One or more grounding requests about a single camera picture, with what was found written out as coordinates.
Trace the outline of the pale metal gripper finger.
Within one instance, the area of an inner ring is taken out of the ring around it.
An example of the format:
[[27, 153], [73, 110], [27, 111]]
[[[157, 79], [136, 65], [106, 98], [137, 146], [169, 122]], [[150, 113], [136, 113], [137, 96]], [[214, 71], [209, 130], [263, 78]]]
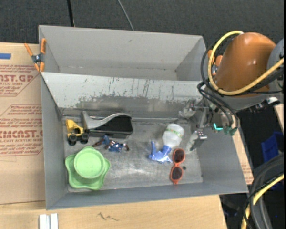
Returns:
[[196, 110], [195, 110], [195, 103], [196, 100], [188, 100], [183, 109], [179, 111], [179, 116], [181, 118], [190, 118], [195, 115]]
[[195, 150], [206, 140], [207, 140], [207, 135], [205, 135], [203, 131], [200, 130], [194, 131], [191, 134], [189, 141], [186, 144], [186, 151]]

